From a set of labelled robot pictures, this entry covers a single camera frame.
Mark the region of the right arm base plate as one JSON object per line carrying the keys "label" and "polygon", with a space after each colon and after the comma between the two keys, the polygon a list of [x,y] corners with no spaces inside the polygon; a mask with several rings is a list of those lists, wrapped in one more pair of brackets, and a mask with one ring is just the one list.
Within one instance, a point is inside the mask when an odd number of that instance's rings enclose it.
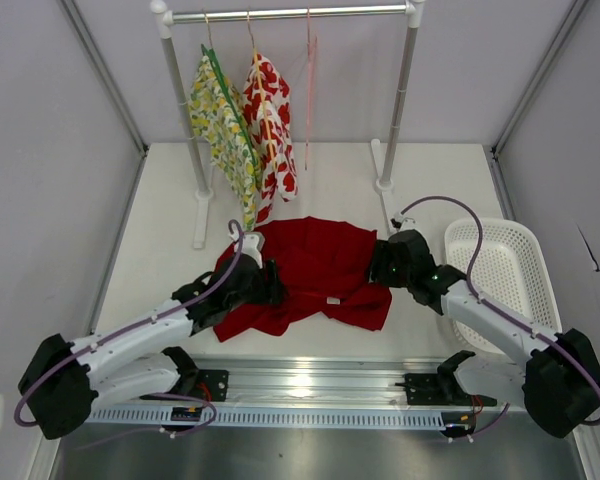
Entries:
{"label": "right arm base plate", "polygon": [[474,397],[466,393],[453,376],[437,373],[406,373],[395,383],[413,406],[472,406]]}

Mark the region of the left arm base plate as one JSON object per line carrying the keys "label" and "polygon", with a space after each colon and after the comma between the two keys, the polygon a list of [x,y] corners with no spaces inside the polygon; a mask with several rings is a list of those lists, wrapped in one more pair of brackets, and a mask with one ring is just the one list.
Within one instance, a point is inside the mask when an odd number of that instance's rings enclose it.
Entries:
{"label": "left arm base plate", "polygon": [[179,393],[209,402],[224,402],[228,393],[229,376],[227,370],[198,370],[185,377]]}

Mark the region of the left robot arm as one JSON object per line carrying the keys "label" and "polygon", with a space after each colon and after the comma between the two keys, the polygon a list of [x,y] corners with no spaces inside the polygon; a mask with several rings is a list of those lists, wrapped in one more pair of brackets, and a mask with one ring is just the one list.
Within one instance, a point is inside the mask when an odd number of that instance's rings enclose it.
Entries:
{"label": "left robot arm", "polygon": [[51,335],[18,382],[14,420],[53,440],[75,431],[94,411],[127,400],[187,399],[196,390],[198,369],[178,342],[222,325],[243,305],[275,305],[285,294],[275,261],[235,254],[117,330],[74,340]]}

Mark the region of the red skirt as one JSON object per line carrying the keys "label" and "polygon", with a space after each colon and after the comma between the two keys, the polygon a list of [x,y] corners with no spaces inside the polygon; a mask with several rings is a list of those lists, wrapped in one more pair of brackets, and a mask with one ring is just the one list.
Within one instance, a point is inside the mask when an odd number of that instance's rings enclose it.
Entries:
{"label": "red skirt", "polygon": [[[378,235],[344,221],[314,217],[274,220],[256,228],[265,237],[262,256],[274,259],[286,287],[280,305],[244,304],[213,328],[225,342],[249,329],[283,335],[297,321],[321,313],[368,331],[381,330],[392,294],[369,282],[368,268]],[[328,297],[340,305],[328,305]]]}

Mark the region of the pink wire hanger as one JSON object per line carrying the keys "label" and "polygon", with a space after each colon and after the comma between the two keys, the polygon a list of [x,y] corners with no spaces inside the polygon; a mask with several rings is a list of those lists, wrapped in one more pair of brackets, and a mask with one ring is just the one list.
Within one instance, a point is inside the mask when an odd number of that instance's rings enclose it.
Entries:
{"label": "pink wire hanger", "polygon": [[312,119],[313,119],[313,101],[314,101],[314,89],[315,89],[315,62],[316,62],[316,49],[317,49],[317,36],[312,30],[312,20],[310,9],[307,9],[307,90],[306,90],[306,118],[305,118],[305,154],[304,154],[304,169],[308,170],[309,167],[309,149],[310,140],[312,133]]}

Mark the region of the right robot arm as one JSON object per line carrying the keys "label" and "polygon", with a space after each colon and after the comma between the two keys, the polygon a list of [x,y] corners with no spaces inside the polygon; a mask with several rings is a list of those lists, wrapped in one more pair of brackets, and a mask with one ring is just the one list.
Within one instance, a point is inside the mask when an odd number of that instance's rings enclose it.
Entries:
{"label": "right robot arm", "polygon": [[373,248],[369,280],[409,292],[416,303],[464,324],[496,346],[505,359],[473,353],[436,380],[438,395],[459,403],[486,395],[526,410],[546,433],[563,438],[580,425],[600,425],[600,363],[577,329],[556,332],[475,288],[470,274],[438,264],[423,235],[400,231]]}

